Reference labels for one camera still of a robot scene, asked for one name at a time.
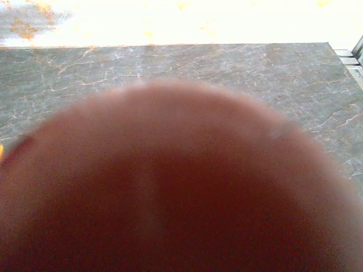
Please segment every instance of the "marble veining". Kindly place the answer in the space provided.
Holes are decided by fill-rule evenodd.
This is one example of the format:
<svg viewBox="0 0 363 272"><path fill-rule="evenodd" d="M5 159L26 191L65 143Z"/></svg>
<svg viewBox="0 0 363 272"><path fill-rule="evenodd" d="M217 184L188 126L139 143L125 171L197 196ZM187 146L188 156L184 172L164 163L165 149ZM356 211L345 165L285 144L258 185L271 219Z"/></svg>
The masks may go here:
<svg viewBox="0 0 363 272"><path fill-rule="evenodd" d="M0 142L10 147L71 101L147 78L251 94L301 124L363 186L363 91L325 43L0 50Z"/></svg>

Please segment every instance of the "orange object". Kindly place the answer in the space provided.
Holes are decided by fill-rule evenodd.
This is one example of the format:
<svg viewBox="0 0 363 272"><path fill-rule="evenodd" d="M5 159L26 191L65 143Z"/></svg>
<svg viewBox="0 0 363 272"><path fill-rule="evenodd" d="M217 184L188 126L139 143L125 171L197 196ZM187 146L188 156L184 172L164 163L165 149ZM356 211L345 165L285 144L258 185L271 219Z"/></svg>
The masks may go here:
<svg viewBox="0 0 363 272"><path fill-rule="evenodd" d="M2 144L0 144L0 161L1 161L3 151L4 151L4 146Z"/></svg>

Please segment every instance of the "metal window frame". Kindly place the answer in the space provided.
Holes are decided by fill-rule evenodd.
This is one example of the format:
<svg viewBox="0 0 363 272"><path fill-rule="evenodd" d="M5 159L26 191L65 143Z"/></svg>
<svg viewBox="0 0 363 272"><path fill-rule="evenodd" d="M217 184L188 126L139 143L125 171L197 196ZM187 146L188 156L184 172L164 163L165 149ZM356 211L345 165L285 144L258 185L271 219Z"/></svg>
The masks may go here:
<svg viewBox="0 0 363 272"><path fill-rule="evenodd" d="M358 62L363 61L363 36L359 39L358 43L352 50L352 54L354 58L358 60Z"/></svg>

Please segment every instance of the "marble countertop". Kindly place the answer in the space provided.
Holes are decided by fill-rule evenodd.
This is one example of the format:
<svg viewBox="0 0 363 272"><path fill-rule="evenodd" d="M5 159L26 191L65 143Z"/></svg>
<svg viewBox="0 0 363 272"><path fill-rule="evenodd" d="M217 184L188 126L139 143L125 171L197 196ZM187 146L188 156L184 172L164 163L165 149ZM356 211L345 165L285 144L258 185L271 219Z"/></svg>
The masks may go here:
<svg viewBox="0 0 363 272"><path fill-rule="evenodd" d="M320 141L363 192L363 91L327 43L0 50L0 143L75 99L145 78L247 93Z"/></svg>

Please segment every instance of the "floor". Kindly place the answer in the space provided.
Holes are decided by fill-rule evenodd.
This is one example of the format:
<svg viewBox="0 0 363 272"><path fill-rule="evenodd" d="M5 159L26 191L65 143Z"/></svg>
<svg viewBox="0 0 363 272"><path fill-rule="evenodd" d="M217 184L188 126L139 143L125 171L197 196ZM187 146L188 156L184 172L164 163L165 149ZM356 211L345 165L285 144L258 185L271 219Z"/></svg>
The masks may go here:
<svg viewBox="0 0 363 272"><path fill-rule="evenodd" d="M0 0L0 47L317 43L352 50L363 0Z"/></svg>
<svg viewBox="0 0 363 272"><path fill-rule="evenodd" d="M54 111L151 77L249 93L321 142L363 195L363 91L328 43L0 50L0 143Z"/></svg>

